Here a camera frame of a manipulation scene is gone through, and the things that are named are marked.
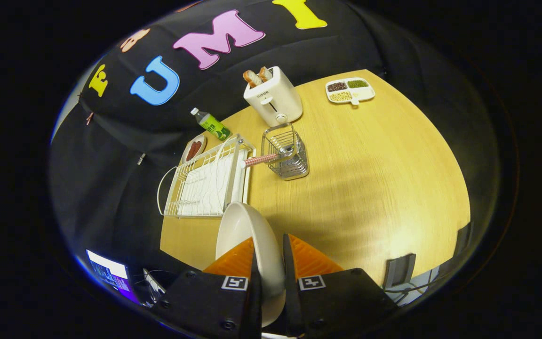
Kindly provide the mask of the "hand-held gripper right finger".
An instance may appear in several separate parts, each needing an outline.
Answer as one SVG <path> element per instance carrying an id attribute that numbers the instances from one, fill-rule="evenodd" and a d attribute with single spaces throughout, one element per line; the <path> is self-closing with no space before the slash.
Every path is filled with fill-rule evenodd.
<path id="1" fill-rule="evenodd" d="M 283 236 L 286 335 L 361 338 L 398 305 L 361 268 L 330 267 L 329 258 L 292 234 Z"/>

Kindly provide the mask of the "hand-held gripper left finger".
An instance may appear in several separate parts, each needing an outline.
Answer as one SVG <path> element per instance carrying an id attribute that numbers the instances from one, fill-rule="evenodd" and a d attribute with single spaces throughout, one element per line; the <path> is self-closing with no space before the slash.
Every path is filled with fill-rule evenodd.
<path id="1" fill-rule="evenodd" d="M 262 300 L 262 277 L 249 237 L 202 272 L 181 273 L 152 312 L 190 338 L 260 339 Z"/>

